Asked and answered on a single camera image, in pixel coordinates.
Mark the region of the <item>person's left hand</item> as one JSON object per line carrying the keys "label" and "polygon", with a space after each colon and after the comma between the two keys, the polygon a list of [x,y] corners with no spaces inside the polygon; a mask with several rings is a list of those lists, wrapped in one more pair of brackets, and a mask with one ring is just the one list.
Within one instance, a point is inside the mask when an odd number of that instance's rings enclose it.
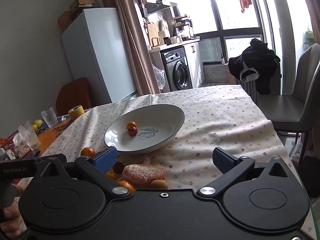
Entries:
{"label": "person's left hand", "polygon": [[5,239],[14,239],[25,230],[21,217],[18,201],[25,187],[13,183],[1,186],[1,236]]}

